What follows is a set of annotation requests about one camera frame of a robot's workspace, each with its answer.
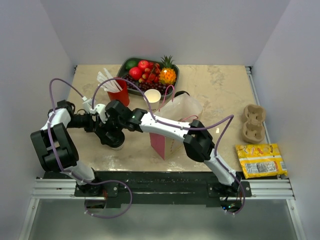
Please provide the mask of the paper bag pink handles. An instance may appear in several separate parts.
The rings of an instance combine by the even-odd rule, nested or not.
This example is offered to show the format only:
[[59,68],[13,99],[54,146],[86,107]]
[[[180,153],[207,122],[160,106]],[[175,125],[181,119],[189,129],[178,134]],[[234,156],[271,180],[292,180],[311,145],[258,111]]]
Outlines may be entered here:
[[[203,107],[198,100],[187,94],[173,97],[166,104],[159,107],[154,112],[156,116],[177,122],[189,122],[199,120],[202,116]],[[160,134],[150,133],[150,145],[156,153],[163,159],[168,159],[183,144],[173,138]]]

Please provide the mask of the black coffee cup lid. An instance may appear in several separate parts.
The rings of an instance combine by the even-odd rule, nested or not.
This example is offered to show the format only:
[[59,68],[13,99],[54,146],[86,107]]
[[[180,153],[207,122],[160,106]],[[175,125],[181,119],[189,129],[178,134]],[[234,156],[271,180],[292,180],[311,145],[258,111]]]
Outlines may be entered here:
[[177,91],[175,94],[174,94],[174,97],[178,97],[180,95],[183,95],[183,94],[187,94],[188,96],[190,95],[187,91],[184,91],[184,90],[180,90],[180,91]]

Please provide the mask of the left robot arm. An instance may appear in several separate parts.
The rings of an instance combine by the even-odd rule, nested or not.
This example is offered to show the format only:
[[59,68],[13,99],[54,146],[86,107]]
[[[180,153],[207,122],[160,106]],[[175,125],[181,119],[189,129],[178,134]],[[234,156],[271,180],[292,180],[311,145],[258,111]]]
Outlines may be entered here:
[[83,194],[99,196],[104,184],[96,172],[82,163],[67,128],[84,129],[91,133],[95,121],[92,116],[75,113],[75,105],[62,100],[55,110],[48,112],[46,124],[30,135],[40,165],[45,172],[64,174],[76,180],[76,187]]

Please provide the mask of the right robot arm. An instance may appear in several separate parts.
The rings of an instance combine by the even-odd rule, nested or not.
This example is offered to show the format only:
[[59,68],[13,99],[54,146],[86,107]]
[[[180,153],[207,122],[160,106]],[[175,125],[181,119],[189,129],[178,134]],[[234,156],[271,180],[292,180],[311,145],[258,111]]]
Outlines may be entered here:
[[121,133],[122,129],[127,129],[130,132],[158,134],[183,143],[186,155],[195,162],[204,163],[217,177],[227,196],[233,197],[239,191],[244,191],[241,177],[218,153],[221,139],[214,142],[201,121],[174,121],[144,109],[130,110],[119,100],[113,100],[107,105],[97,104],[90,112],[99,117],[108,133]]

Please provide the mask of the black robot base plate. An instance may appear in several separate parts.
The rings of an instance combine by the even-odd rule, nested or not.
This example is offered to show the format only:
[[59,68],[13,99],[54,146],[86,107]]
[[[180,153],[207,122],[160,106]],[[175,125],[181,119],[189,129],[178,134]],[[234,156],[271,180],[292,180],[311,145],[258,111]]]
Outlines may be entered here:
[[106,207],[122,204],[205,205],[236,211],[251,197],[248,181],[225,186],[212,172],[99,171],[97,183],[77,185],[76,197],[106,198]]

